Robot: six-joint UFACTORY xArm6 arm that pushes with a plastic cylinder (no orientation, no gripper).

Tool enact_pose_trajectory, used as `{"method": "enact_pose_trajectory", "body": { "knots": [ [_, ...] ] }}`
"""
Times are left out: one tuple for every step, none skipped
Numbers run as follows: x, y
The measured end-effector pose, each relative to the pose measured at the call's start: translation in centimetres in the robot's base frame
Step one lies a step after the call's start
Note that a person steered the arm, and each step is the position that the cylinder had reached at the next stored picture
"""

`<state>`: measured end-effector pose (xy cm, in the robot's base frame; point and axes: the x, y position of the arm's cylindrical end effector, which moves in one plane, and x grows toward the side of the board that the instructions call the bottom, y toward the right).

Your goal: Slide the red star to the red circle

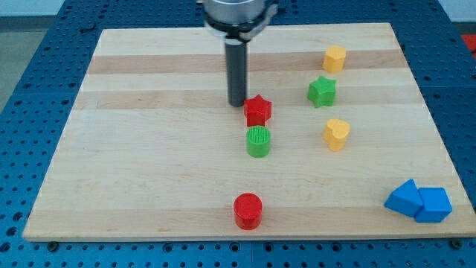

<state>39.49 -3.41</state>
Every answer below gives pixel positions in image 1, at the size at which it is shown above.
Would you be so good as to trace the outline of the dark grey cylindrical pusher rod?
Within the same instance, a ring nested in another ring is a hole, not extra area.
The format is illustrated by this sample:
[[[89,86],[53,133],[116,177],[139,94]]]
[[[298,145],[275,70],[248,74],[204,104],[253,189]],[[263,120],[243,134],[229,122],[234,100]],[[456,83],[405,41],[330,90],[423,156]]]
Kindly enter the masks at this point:
[[[244,105],[247,97],[247,44],[235,39],[225,40],[228,103],[233,107]]]

